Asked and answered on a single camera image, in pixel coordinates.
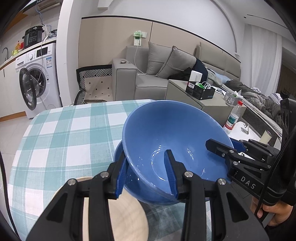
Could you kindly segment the person right hand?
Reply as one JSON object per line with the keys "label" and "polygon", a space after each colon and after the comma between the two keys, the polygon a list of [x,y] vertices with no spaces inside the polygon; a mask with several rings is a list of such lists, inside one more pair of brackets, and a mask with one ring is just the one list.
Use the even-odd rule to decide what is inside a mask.
{"label": "person right hand", "polygon": [[257,217],[261,218],[263,212],[273,213],[273,218],[268,223],[268,226],[277,226],[286,221],[293,210],[293,206],[290,206],[282,201],[277,202],[274,206],[267,206],[262,204],[257,212]]}

